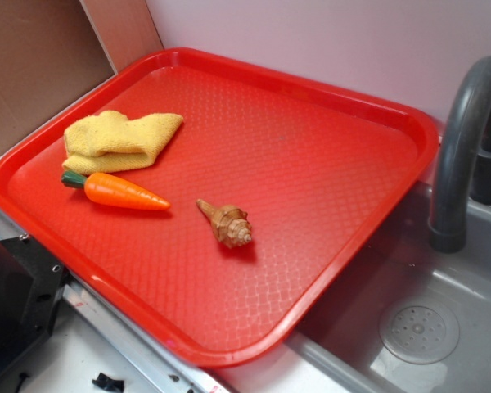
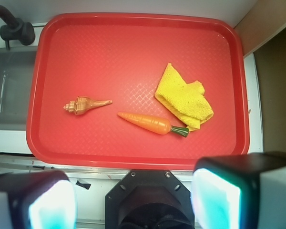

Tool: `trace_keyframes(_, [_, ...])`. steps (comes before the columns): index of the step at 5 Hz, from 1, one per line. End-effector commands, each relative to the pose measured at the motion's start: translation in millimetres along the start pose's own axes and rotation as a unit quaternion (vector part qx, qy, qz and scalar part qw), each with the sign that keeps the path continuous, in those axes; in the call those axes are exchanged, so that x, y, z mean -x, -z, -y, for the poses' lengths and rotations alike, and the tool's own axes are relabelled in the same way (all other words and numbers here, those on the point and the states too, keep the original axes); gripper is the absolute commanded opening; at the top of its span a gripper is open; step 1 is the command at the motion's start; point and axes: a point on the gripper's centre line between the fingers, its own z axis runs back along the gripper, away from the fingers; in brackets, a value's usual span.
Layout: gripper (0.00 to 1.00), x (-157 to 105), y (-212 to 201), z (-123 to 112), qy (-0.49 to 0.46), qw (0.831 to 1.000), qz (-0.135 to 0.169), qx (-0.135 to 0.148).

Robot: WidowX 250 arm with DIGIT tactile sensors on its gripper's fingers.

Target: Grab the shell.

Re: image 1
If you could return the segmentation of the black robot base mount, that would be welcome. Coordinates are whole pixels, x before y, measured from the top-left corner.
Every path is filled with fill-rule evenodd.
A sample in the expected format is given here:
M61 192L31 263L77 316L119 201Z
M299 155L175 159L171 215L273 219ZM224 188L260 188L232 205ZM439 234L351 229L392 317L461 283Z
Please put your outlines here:
M0 380L52 335L66 276L35 238L0 240Z

